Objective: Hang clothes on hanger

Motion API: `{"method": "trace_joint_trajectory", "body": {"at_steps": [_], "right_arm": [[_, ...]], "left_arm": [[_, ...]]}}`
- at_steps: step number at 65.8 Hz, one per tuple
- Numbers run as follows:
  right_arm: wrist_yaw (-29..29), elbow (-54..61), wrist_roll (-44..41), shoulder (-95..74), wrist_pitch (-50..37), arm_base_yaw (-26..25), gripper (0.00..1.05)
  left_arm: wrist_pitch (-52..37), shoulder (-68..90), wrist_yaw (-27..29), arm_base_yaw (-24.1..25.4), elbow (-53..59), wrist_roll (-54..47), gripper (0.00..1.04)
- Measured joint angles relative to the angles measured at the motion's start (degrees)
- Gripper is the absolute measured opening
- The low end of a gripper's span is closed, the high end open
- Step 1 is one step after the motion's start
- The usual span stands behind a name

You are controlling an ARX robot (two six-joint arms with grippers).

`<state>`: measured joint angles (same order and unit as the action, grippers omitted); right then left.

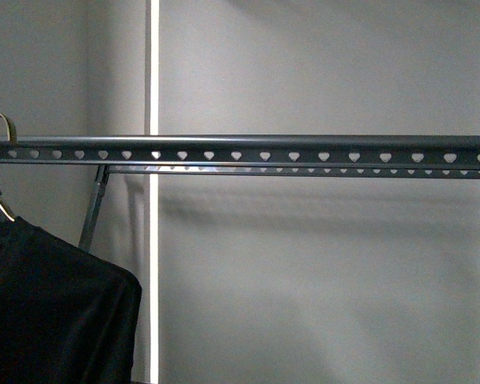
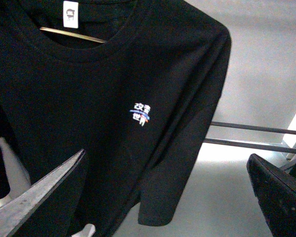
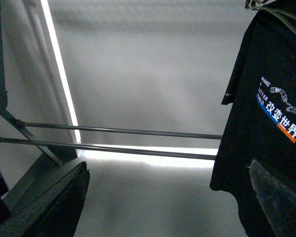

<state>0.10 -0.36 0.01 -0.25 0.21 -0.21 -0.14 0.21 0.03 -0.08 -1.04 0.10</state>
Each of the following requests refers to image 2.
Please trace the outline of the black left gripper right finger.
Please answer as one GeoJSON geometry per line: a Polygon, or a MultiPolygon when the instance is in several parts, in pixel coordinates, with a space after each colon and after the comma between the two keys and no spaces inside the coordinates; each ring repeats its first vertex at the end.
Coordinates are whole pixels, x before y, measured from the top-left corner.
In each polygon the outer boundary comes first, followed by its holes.
{"type": "Polygon", "coordinates": [[[247,171],[266,223],[274,237],[296,237],[296,163],[291,171],[252,154],[247,171]]]}

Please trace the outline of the left gripper grey metal left finger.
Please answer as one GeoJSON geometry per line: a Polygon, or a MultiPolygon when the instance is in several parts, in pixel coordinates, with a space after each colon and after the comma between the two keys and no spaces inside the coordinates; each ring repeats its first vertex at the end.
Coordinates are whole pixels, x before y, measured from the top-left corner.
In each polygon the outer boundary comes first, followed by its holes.
{"type": "Polygon", "coordinates": [[[0,237],[66,237],[86,175],[85,150],[0,207],[0,237]]]}

